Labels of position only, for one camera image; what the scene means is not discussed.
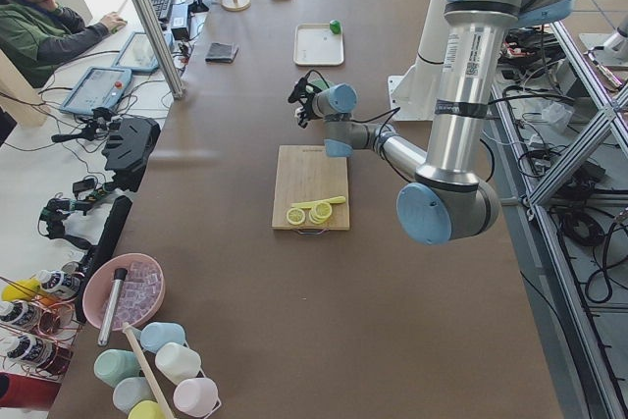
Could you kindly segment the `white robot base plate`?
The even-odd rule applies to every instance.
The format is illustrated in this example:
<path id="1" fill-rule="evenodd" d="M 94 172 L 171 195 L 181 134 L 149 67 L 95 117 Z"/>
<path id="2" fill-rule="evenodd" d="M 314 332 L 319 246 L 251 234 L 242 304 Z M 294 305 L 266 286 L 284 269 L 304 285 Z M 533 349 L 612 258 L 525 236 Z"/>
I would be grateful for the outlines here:
<path id="1" fill-rule="evenodd" d="M 442 73 L 441 64 L 419 61 L 403 76 L 389 76 L 390 108 L 398 122 L 432 121 Z"/>

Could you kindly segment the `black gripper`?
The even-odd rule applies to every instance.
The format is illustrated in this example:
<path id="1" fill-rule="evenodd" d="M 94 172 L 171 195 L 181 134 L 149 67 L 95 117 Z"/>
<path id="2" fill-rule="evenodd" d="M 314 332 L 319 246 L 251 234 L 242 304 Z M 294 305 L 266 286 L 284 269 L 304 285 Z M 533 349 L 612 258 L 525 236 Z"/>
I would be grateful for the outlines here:
<path id="1" fill-rule="evenodd" d="M 319 119 L 319 115 L 314 110 L 314 99 L 318 92 L 318 86 L 310 83 L 308 78 L 301 78 L 288 97 L 288 103 L 298 103 L 304 109 L 304 120 L 301 128 L 306 128 L 310 121 Z"/>

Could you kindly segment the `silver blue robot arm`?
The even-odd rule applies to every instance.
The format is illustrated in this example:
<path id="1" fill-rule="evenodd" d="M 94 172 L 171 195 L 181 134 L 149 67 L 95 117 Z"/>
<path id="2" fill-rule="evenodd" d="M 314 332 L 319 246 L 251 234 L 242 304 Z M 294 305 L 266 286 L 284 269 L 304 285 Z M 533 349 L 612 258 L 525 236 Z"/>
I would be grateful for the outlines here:
<path id="1" fill-rule="evenodd" d="M 448 36 L 427 148 L 391 126 L 355 122 L 357 94 L 346 83 L 321 87 L 300 79 L 288 99 L 301 126 L 324 122 L 329 156 L 370 149 L 407 177 L 397 217 L 412 239 L 425 244 L 476 236 L 495 222 L 497 194 L 473 164 L 501 45 L 513 28 L 566 18 L 575 0 L 444 1 Z"/>

